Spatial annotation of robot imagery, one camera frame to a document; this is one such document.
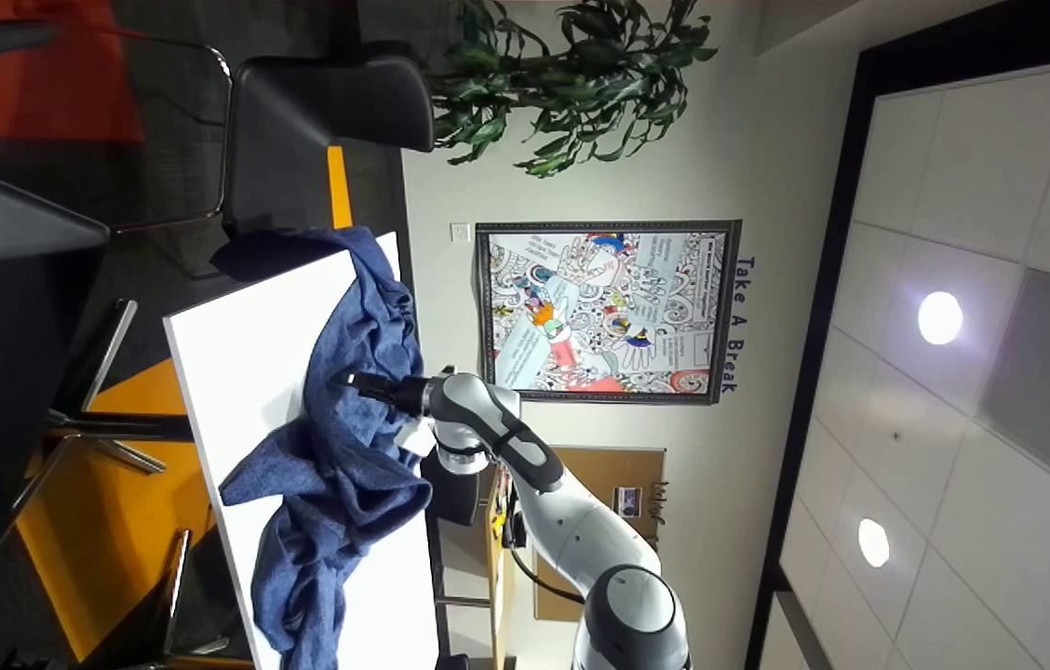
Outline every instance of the picture frame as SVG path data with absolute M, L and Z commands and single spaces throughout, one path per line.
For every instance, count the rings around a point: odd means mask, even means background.
M 710 405 L 739 220 L 475 222 L 484 379 L 538 402 Z

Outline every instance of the cable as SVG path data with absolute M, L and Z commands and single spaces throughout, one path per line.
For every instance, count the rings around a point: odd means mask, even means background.
M 522 563 L 522 555 L 516 555 L 516 537 L 513 537 L 513 515 L 516 515 L 516 486 L 509 493 L 509 500 L 505 500 L 505 516 L 502 516 L 502 537 L 509 540 L 509 555 L 513 555 L 516 568 L 522 568 L 532 586 L 538 586 L 543 592 L 552 592 L 552 597 L 569 598 L 569 603 L 579 606 L 583 597 L 546 586 L 538 573 L 532 573 L 532 568 Z

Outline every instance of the ceiling light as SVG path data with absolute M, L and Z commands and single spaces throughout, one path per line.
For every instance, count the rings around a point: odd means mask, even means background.
M 918 334 L 932 345 L 950 345 L 965 333 L 965 309 L 952 294 L 935 292 L 918 307 Z
M 870 516 L 860 516 L 860 555 L 866 566 L 886 566 L 888 563 L 888 537 L 886 537 L 886 524 L 870 522 Z

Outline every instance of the white robot link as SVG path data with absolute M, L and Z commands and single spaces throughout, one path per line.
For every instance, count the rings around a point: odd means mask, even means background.
M 537 552 L 583 598 L 574 670 L 688 670 L 681 598 L 660 555 L 532 434 L 513 391 L 451 367 L 401 382 L 355 371 L 346 382 L 430 419 L 444 470 L 473 477 L 500 460 L 513 472 Z

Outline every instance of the floor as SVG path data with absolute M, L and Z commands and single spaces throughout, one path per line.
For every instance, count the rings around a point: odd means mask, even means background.
M 331 56 L 351 44 L 357 24 L 355 3 L 346 0 L 124 0 L 110 6 L 124 26 L 221 44 L 234 66 L 250 56 Z M 130 48 L 130 71 L 149 142 L 130 151 L 128 163 L 124 151 L 78 150 L 41 151 L 41 161 L 12 161 L 16 151 L 0 150 L 0 176 L 128 227 L 204 213 L 216 200 L 223 176 L 226 107 L 216 88 L 221 81 L 204 58 L 196 62 L 196 51 L 165 51 L 151 44 Z M 357 222 L 404 232 L 397 151 L 362 142 L 341 144 L 351 156 Z M 106 181 L 98 181 L 90 161 L 105 161 L 100 176 L 120 176 L 120 181 L 110 179 L 110 189 L 105 189 Z M 136 299 L 140 313 L 106 382 L 166 356 L 160 316 L 238 287 L 209 263 L 223 241 L 226 235 L 216 222 L 130 227 L 130 235 L 110 241 L 90 299 L 90 323 L 110 299 Z M 193 629 L 209 618 L 221 618 L 221 612 L 193 606 L 191 613 Z M 16 532 L 0 544 L 0 663 L 16 665 L 12 658 L 29 665 L 68 663 L 63 638 Z

